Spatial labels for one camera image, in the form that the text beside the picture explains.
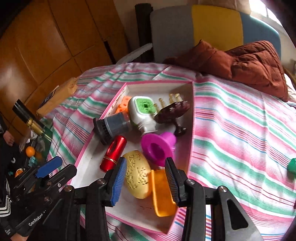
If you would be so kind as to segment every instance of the magenta plastic funnel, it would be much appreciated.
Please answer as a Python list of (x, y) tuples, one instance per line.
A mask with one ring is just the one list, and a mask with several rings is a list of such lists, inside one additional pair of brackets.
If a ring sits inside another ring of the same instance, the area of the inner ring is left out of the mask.
[(173, 133), (164, 132), (161, 135), (149, 133), (142, 137), (141, 146), (144, 156), (154, 164), (164, 167), (167, 157), (175, 158), (176, 137)]

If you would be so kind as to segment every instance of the small toy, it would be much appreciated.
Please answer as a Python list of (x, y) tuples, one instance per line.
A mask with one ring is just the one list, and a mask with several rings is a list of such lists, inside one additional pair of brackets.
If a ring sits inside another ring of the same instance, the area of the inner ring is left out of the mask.
[(117, 135), (132, 130), (130, 118), (126, 111), (105, 117), (93, 119), (94, 132), (100, 138), (103, 145), (107, 145)]
[(127, 168), (124, 184), (136, 198), (144, 199), (151, 194), (148, 175), (151, 172), (148, 161), (138, 150), (123, 155), (126, 158)]
[(288, 171), (296, 175), (296, 158), (291, 159), (289, 162)]
[(115, 113), (117, 114), (117, 113), (123, 112), (123, 111), (126, 111), (128, 113), (128, 102), (130, 99), (131, 99), (130, 96), (124, 96), (121, 101), (121, 104), (118, 105), (118, 108)]
[(157, 114), (153, 100), (147, 96), (134, 96), (128, 102), (128, 111), (133, 123), (142, 135), (156, 132), (154, 116)]
[(121, 157), (121, 154), (126, 146), (127, 140), (123, 136), (116, 136), (114, 140), (111, 142), (110, 146), (108, 147), (102, 162), (100, 164), (100, 169), (103, 172), (107, 172), (117, 164), (117, 161)]
[(186, 133), (186, 128), (181, 126), (177, 118), (183, 116), (189, 110), (190, 104), (188, 101), (183, 101), (179, 93), (177, 93), (175, 97), (178, 102), (173, 102), (173, 95), (170, 94), (170, 102), (173, 103), (168, 106), (165, 106), (161, 98), (159, 99), (163, 108), (154, 117), (154, 120), (159, 124), (173, 123), (176, 126), (174, 135), (178, 137)]
[(151, 170), (151, 183), (153, 206), (158, 217), (174, 215), (177, 210), (176, 203), (172, 199), (165, 170)]
[(142, 137), (141, 147), (144, 156), (154, 164), (164, 167), (167, 157), (174, 158), (176, 137), (173, 133), (164, 132), (161, 135), (149, 133)]
[(32, 166), (38, 166), (38, 161), (36, 160), (36, 158), (34, 156), (32, 156), (28, 162), (28, 166), (32, 167)]

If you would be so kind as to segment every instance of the bed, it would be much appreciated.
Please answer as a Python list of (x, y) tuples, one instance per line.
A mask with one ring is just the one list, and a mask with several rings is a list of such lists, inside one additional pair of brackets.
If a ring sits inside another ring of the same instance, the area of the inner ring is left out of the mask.
[[(287, 165), (296, 157), (296, 110), (241, 83), (155, 63), (90, 69), (79, 77), (75, 94), (46, 116), (53, 131), (49, 159), (62, 157), (62, 167), (74, 164), (92, 132), (92, 119), (100, 117), (125, 82), (144, 80), (194, 81), (189, 177), (203, 186), (228, 187), (263, 239), (280, 240), (295, 216), (296, 181)], [(168, 235), (140, 231), (111, 217), (107, 221), (111, 240), (177, 241), (184, 219), (181, 208)], [(210, 240), (208, 208), (206, 221)]]

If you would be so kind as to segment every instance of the red lipstick tube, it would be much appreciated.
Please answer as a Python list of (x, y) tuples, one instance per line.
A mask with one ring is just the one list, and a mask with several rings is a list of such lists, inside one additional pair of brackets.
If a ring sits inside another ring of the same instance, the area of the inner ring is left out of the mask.
[(126, 146), (127, 140), (123, 136), (116, 136), (110, 146), (108, 147), (103, 160), (100, 164), (100, 169), (103, 172), (113, 169), (118, 159), (121, 157), (121, 154)]

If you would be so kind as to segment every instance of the person's hand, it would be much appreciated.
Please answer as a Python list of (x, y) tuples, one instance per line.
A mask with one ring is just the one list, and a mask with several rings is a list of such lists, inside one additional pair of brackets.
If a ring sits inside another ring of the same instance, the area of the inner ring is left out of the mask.
[(16, 233), (10, 239), (12, 241), (26, 241), (28, 239), (28, 236), (27, 237), (23, 237), (23, 236), (19, 235), (18, 233)]
[(3, 138), (5, 140), (5, 142), (9, 145), (9, 146), (12, 146), (14, 141), (15, 141), (15, 138), (13, 137), (13, 135), (11, 135), (8, 131), (6, 131), (4, 134), (3, 134)]

